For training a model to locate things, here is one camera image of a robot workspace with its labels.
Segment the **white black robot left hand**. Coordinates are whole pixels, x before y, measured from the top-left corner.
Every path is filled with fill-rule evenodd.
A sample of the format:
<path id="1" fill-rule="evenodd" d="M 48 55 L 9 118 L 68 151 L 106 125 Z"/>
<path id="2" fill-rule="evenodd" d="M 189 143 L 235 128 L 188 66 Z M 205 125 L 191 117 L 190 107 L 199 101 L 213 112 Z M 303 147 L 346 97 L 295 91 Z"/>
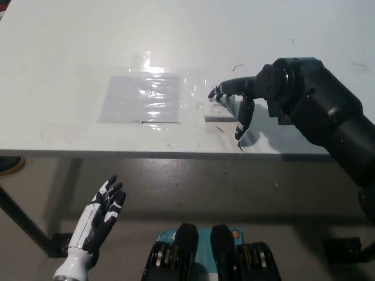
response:
<path id="1" fill-rule="evenodd" d="M 98 254 L 122 210 L 126 192 L 113 175 L 98 189 L 84 208 L 68 245 L 68 255 L 74 252 L 89 257 Z"/>

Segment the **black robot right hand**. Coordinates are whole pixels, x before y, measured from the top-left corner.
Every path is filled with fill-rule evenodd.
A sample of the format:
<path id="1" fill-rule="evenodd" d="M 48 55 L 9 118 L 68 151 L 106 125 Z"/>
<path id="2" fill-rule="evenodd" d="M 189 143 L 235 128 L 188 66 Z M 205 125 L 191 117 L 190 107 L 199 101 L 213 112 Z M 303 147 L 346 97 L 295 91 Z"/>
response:
<path id="1" fill-rule="evenodd" d="M 242 97 L 237 112 L 235 132 L 235 139 L 240 140 L 250 127 L 255 108 L 254 100 L 259 98 L 266 101 L 275 100 L 287 82 L 287 74 L 283 68 L 266 64 L 256 76 L 233 78 L 221 82 L 211 90 L 208 98 L 220 100 L 224 95 L 228 98 L 233 95 Z"/>

